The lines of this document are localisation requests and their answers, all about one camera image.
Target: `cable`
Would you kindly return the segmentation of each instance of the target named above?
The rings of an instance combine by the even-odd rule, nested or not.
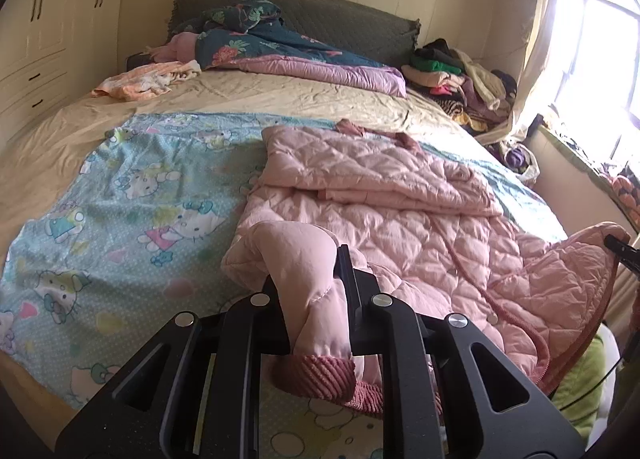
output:
[[[589,389],[587,392],[585,392],[583,395],[581,395],[579,398],[574,399],[571,403],[565,405],[564,407],[562,407],[562,409],[558,409],[560,412],[562,412],[563,410],[568,409],[569,407],[574,406],[576,403],[578,403],[579,401],[582,401],[585,397],[587,397],[589,394],[591,394],[591,392],[595,391],[599,386],[601,386],[601,384],[604,382],[605,379],[609,378],[609,375],[616,370],[616,367],[618,365],[620,365],[620,362],[622,362],[622,356],[620,357],[620,359],[615,363],[615,365],[613,365],[612,368],[609,369],[609,372],[607,374],[604,375],[604,377],[597,382],[591,389]]]

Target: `quilted fabric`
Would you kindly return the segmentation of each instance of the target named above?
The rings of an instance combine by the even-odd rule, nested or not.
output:
[[[174,0],[167,41],[180,23],[199,16],[204,10],[240,1]],[[420,32],[419,20],[402,19],[355,2],[269,1],[282,9],[282,19],[290,30],[397,68],[408,64]]]
[[[628,239],[621,227],[604,223],[550,244],[501,215],[484,178],[465,165],[322,129],[276,126],[262,137],[268,163],[222,269],[256,291],[271,273],[286,320],[297,321],[287,324],[296,357],[274,369],[282,388],[382,409],[372,389],[377,361],[345,352],[344,291],[326,257],[340,244],[415,311],[467,315],[546,392],[590,342],[617,267],[603,240]],[[309,272],[318,255],[331,262],[324,275]]]

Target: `pink puffer coat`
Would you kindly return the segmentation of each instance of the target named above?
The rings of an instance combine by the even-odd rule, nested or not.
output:
[[[233,280],[278,289],[292,355],[277,386],[382,411],[376,357],[354,359],[336,247],[416,312],[467,315],[545,392],[588,346],[617,260],[599,224],[550,244],[502,215],[484,177],[392,142],[334,131],[264,129],[268,163],[222,262]]]

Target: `metal screw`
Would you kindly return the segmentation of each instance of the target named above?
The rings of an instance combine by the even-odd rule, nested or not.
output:
[[[460,313],[454,313],[449,315],[449,323],[453,327],[466,327],[469,321],[466,319],[466,316]]]
[[[389,307],[394,302],[390,296],[385,295],[384,293],[374,296],[372,301],[375,305],[380,307]]]
[[[251,303],[257,307],[267,305],[271,298],[266,293],[256,293],[251,297]]]
[[[194,320],[193,314],[188,313],[186,311],[178,313],[174,318],[175,325],[179,327],[190,326],[193,323],[193,320]]]

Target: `white cloth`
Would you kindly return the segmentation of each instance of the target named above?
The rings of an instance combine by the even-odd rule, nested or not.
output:
[[[536,114],[547,105],[536,91],[543,88],[541,76],[548,62],[557,4],[558,0],[538,0],[524,70],[518,82],[518,95],[511,114],[492,131],[476,136],[478,143],[489,145],[508,137],[522,141]]]

